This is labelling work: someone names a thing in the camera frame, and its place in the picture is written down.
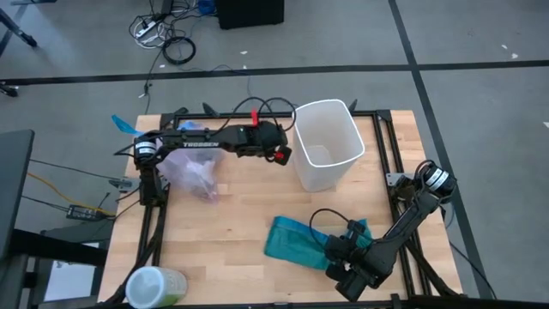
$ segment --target teal towel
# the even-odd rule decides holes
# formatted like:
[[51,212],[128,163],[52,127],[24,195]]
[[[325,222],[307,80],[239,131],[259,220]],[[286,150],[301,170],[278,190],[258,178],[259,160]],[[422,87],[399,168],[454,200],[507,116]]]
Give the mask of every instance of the teal towel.
[[[366,247],[371,243],[371,232],[366,219],[359,222],[366,227],[366,230],[365,237],[359,238],[358,246]],[[321,244],[326,244],[328,235],[318,232],[314,228],[312,232]],[[311,237],[309,226],[285,216],[274,218],[264,252],[269,257],[287,260],[317,270],[326,270],[330,264],[330,261],[324,256],[323,248]]]

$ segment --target white plastic bin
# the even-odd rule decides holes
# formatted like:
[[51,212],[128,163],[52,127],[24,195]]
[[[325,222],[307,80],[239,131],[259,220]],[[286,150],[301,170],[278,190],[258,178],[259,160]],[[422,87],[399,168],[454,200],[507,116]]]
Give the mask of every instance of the white plastic bin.
[[296,108],[293,165],[309,192],[326,190],[365,152],[345,103],[320,100]]

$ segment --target power strip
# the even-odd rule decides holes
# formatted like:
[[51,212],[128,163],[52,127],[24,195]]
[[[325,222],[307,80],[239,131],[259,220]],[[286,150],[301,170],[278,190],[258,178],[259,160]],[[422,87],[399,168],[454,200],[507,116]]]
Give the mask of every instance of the power strip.
[[145,29],[139,30],[139,32],[136,34],[136,39],[140,39],[143,35],[147,34],[147,32],[151,31],[151,29],[156,26],[156,23],[156,21],[149,22]]

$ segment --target metal bracket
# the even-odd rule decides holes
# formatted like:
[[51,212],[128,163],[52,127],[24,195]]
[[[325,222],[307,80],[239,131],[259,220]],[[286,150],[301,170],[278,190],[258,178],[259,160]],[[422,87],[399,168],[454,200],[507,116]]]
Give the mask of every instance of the metal bracket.
[[393,121],[393,118],[391,117],[391,111],[390,110],[376,110],[376,114],[379,118],[385,120],[385,121]]
[[387,173],[385,174],[385,180],[387,180],[388,186],[393,186],[396,184],[396,181],[401,177],[406,176],[410,179],[413,179],[413,174],[411,173]]
[[173,120],[177,117],[177,116],[183,116],[185,115],[186,113],[189,113],[189,110],[186,108],[186,107],[181,107],[179,108],[177,111],[175,112],[172,112],[172,113],[163,113],[160,115],[160,128],[161,129],[166,129],[166,127],[171,124],[172,127],[174,127],[174,129],[177,129],[175,128],[175,124],[173,124]]
[[[166,187],[168,185],[168,180],[165,177],[160,177],[160,182],[162,188]],[[141,180],[138,178],[121,178],[118,180],[110,179],[109,184],[117,188],[118,192],[120,193],[129,193],[134,190],[137,190],[141,183]]]

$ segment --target wooden table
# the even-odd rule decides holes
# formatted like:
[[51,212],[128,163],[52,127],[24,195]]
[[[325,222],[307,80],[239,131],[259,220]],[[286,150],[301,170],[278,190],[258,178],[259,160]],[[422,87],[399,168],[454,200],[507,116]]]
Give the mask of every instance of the wooden table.
[[[410,111],[393,111],[392,118],[405,171],[412,173],[425,159],[415,118]],[[160,115],[140,116],[136,128],[158,129],[159,121]],[[224,120],[197,121],[216,128]],[[289,124],[289,119],[279,121],[285,127]],[[249,122],[232,120],[232,124]],[[260,158],[238,159],[233,154],[226,154],[216,169],[218,204],[171,189],[160,266],[179,270],[189,279],[189,292],[179,304],[345,301],[335,291],[335,282],[322,271],[267,257],[263,247],[275,216],[308,222],[312,212],[323,207],[336,209],[348,218],[367,218],[374,237],[383,236],[392,225],[372,117],[357,117],[355,123],[366,152],[333,189],[305,192],[292,162],[282,167]],[[292,145],[293,134],[288,133]],[[388,140],[385,147],[392,158]],[[132,160],[126,175],[138,176]],[[136,199],[123,200],[118,213]],[[136,260],[143,213],[144,207],[135,206],[114,225],[100,300],[112,295]],[[319,214],[315,226],[325,233],[341,234],[345,230],[341,218],[330,213]],[[423,222],[419,236],[426,259],[451,288],[461,292],[439,210]],[[415,264],[413,274],[417,279]],[[414,284],[420,291],[419,280]],[[406,299],[400,262],[379,289],[367,288],[360,300],[388,300],[393,293]]]

